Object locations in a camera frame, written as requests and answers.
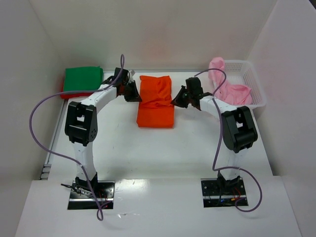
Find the green cloth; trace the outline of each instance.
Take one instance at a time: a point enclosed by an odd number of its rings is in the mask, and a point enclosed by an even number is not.
[[[100,87],[103,69],[100,67],[67,68],[64,91],[96,90]]]

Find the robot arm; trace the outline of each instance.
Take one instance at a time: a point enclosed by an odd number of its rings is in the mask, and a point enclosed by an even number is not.
[[[120,68],[116,68],[114,76],[105,80],[99,90],[109,86],[119,71]],[[84,166],[94,189],[97,187],[98,177],[93,164],[92,144],[98,133],[97,114],[119,95],[124,95],[127,102],[141,101],[131,74],[133,73],[123,70],[121,77],[107,90],[95,92],[80,102],[73,101],[68,105],[65,133],[74,147],[76,159]],[[79,165],[76,186],[88,189],[86,176]]]
[[[219,118],[212,94],[203,92],[200,80],[189,78],[186,80],[186,85],[181,87],[180,92],[171,103],[181,108],[187,108],[191,104],[193,107]],[[250,109],[246,106],[238,108],[216,98],[215,101],[221,112],[223,140],[230,150],[229,157],[225,158],[226,166],[239,167],[241,158],[258,139]],[[239,170],[236,169],[225,169],[218,175],[223,177],[227,184],[235,183],[240,177]]]

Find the white tabletop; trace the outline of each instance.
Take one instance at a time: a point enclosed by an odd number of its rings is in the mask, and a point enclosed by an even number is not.
[[[179,92],[185,79],[194,72],[136,73],[138,89],[140,75],[160,77],[170,75],[172,97]],[[199,76],[204,91],[210,90],[207,74]],[[136,124],[138,103],[127,103],[123,96],[104,107],[98,114],[98,135],[93,142],[94,164],[100,180],[148,178],[211,178],[218,142],[219,122],[211,115],[193,107],[175,108],[173,129],[144,129]],[[65,113],[61,118],[53,144],[54,151],[74,157],[74,151],[65,135]],[[272,176],[268,158],[258,131],[256,141],[241,163],[254,175]],[[222,143],[218,165],[227,155]],[[76,175],[72,161],[51,156],[49,180],[68,182]]]
[[[138,88],[140,75],[170,75],[174,98],[194,73],[136,74]],[[206,77],[200,77],[205,91]],[[137,110],[138,103],[126,103],[120,97],[98,114],[95,167],[100,180],[116,181],[114,208],[104,211],[105,220],[97,220],[96,210],[67,210],[69,190],[60,183],[71,184],[76,166],[52,156],[48,181],[32,182],[17,237],[301,236],[283,182],[272,175],[259,131],[258,141],[241,164],[262,186],[259,209],[241,213],[234,207],[204,208],[200,179],[216,177],[211,166],[219,122],[192,107],[176,108],[173,129],[142,129],[136,124]],[[53,149],[74,156],[64,126],[65,111]],[[218,166],[223,165],[225,154],[223,145]],[[242,176],[249,202],[245,209],[252,208],[259,191],[248,175]]]
[[[57,181],[33,181],[16,237],[300,237],[282,179],[258,177],[261,206],[204,208],[200,179],[117,180],[113,210],[67,210],[69,189]],[[249,207],[259,198],[244,177]]]

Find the white plastic basket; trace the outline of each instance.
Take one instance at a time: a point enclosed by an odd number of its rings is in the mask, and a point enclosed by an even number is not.
[[[252,63],[243,60],[225,60],[225,72],[227,81],[231,84],[242,84],[251,88],[252,104],[246,105],[247,107],[255,109],[266,105],[267,98]]]

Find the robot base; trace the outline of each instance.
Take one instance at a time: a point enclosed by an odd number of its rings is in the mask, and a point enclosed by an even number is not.
[[[225,191],[221,196],[217,179],[201,179],[201,187],[204,207],[234,206],[238,198],[245,198],[238,202],[238,206],[248,206],[242,179],[239,180],[233,189]]]
[[[98,181],[98,191],[96,191],[98,201],[100,204],[103,204],[106,201],[111,201],[107,206],[105,206],[104,209],[113,209],[114,188],[114,181]],[[71,190],[68,202],[68,210],[85,209],[98,209],[94,198],[91,195],[78,194],[74,190]]]

